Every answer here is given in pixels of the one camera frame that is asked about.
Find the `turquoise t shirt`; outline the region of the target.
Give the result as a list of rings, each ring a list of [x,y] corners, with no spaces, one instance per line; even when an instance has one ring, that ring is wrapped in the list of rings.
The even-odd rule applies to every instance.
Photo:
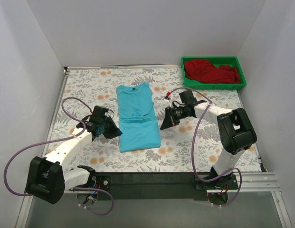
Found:
[[[159,148],[161,137],[149,83],[116,89],[120,152]]]

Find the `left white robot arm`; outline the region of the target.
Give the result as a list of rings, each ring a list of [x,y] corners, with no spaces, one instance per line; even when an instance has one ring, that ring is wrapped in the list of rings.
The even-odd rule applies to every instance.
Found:
[[[91,190],[99,186],[93,168],[85,165],[78,165],[69,171],[65,171],[65,168],[78,152],[100,135],[106,139],[122,135],[110,112],[108,108],[95,106],[92,114],[84,117],[76,125],[70,139],[45,157],[35,157],[29,165],[25,192],[55,204],[65,191],[74,187]]]

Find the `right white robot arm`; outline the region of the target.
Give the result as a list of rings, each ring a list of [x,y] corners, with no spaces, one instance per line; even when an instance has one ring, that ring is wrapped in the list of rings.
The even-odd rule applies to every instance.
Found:
[[[194,117],[198,119],[191,143],[191,163],[195,177],[202,183],[210,183],[214,188],[221,189],[233,174],[233,171],[240,171],[236,168],[241,155],[257,142],[256,132],[251,121],[243,108],[227,109],[221,108],[207,98],[197,100],[194,96],[195,90],[182,88],[179,94],[181,103],[175,105],[171,101],[165,108],[165,118],[160,127],[165,130],[177,126],[182,119]],[[211,167],[207,177],[201,178],[195,167],[194,150],[195,141],[199,126],[202,120],[216,124],[219,130],[222,151]]]

